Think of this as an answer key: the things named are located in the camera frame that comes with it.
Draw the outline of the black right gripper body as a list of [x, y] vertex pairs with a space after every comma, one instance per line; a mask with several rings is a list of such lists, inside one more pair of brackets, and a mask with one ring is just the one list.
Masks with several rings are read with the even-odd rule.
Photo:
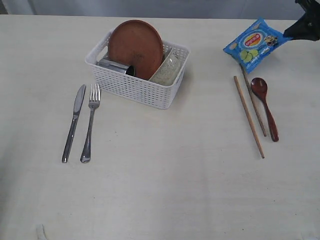
[[306, 24], [308, 27], [320, 26], [320, 3], [316, 0], [295, 0], [304, 10], [303, 16], [297, 21]]

